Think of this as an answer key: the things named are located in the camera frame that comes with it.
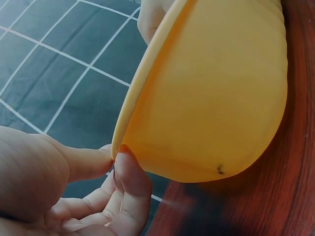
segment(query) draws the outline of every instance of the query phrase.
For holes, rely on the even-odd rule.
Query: wooden table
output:
[[[315,0],[285,0],[288,101],[265,153],[243,173],[171,182],[149,236],[315,236]]]

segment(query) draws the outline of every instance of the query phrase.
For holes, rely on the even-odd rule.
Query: hand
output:
[[[147,45],[174,0],[141,0],[138,29]]]
[[[0,127],[1,235],[139,235],[152,187],[127,147],[99,189],[83,199],[60,198],[67,183],[100,177],[111,166],[110,146],[76,149]]]

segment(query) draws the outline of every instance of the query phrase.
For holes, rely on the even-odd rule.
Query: orange plastic bowl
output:
[[[122,106],[126,144],[148,172],[179,182],[230,177],[268,147],[287,95],[279,0],[176,0]]]

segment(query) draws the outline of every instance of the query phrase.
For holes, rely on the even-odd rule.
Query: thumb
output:
[[[49,142],[66,160],[69,166],[68,182],[101,177],[113,165],[111,145],[101,149],[67,147],[46,135],[38,135]]]

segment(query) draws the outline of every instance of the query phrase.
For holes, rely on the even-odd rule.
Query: finger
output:
[[[47,135],[34,135],[50,143],[67,161],[70,171],[68,182],[103,176],[110,170],[113,162],[111,145],[102,149],[67,147]]]
[[[124,198],[120,212],[108,227],[117,236],[139,235],[148,219],[152,185],[126,146],[116,157],[114,175],[115,183],[121,183],[116,188]]]
[[[103,212],[88,215],[81,219],[80,222],[85,225],[107,225],[114,219],[115,215],[119,213],[122,200],[123,195],[115,191]]]
[[[67,219],[82,219],[88,215],[102,212],[115,191],[113,171],[106,178],[102,186],[84,197],[60,198],[46,214],[45,223],[50,229],[59,229],[61,221]]]
[[[163,8],[150,1],[141,1],[141,8],[138,17],[138,29],[144,41],[148,45],[151,42],[158,26],[165,16]]]

